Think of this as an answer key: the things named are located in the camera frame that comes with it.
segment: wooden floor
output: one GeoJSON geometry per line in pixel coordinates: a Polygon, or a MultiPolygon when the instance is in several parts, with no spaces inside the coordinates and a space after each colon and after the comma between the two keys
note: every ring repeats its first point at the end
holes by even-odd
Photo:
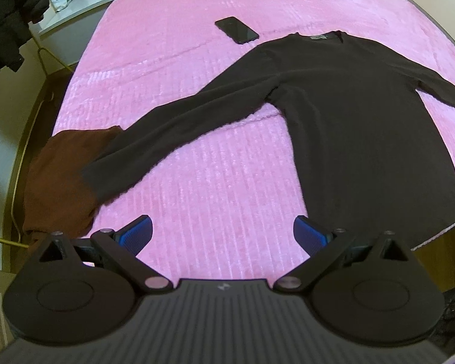
{"type": "MultiPolygon", "coordinates": [[[[14,214],[18,225],[23,223],[23,209],[21,204],[25,186],[25,179],[29,169],[30,161],[36,156],[46,141],[52,135],[52,130],[56,122],[59,108],[61,107],[67,85],[71,79],[71,74],[62,73],[49,79],[47,84],[48,92],[46,99],[42,104],[37,120],[32,129],[29,145],[25,151],[24,162],[19,174],[17,186],[17,200],[14,214]]],[[[12,239],[17,239],[16,232],[12,232],[12,239]]],[[[11,253],[11,271],[16,273],[21,268],[26,259],[26,250],[13,248],[11,253]]],[[[440,290],[445,291],[455,287],[455,230],[449,231],[443,236],[435,239],[428,245],[415,251],[415,255],[428,271],[433,281],[440,290]]]]}

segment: white logo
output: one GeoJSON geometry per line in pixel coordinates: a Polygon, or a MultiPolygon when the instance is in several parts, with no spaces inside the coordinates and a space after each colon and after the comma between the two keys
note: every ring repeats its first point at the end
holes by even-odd
{"type": "Polygon", "coordinates": [[[223,284],[218,285],[217,288],[218,288],[219,290],[224,291],[224,290],[227,290],[227,289],[231,288],[231,285],[230,285],[230,284],[227,284],[227,283],[223,283],[223,284]]]}

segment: silver bolt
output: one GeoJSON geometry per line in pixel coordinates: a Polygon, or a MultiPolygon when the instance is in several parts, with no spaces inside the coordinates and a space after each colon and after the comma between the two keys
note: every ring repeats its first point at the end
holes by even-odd
{"type": "Polygon", "coordinates": [[[145,281],[145,286],[150,289],[163,289],[168,286],[168,282],[164,277],[150,277],[145,281]]]}
{"type": "Polygon", "coordinates": [[[297,277],[282,277],[277,280],[277,284],[283,289],[292,290],[300,287],[302,281],[297,277]]]}

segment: bed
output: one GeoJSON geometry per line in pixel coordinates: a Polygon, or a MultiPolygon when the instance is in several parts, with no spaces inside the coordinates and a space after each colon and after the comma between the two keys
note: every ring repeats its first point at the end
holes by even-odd
{"type": "MultiPolygon", "coordinates": [[[[455,84],[455,47],[407,0],[115,0],[79,62],[54,133],[125,129],[196,93],[261,42],[336,29],[377,40],[455,84]],[[235,44],[214,25],[227,16],[260,38],[235,44]]],[[[422,99],[455,165],[455,109],[422,99]]],[[[138,258],[172,281],[272,283],[308,258],[292,233],[295,217],[309,215],[292,158],[282,116],[265,105],[177,149],[102,206],[92,232],[148,214],[153,238],[138,258]]]]}

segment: smartphone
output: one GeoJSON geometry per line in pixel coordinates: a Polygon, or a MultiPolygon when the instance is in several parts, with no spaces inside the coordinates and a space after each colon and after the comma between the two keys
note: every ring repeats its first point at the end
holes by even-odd
{"type": "Polygon", "coordinates": [[[238,44],[254,41],[260,37],[255,31],[234,16],[218,20],[214,24],[238,44]]]}

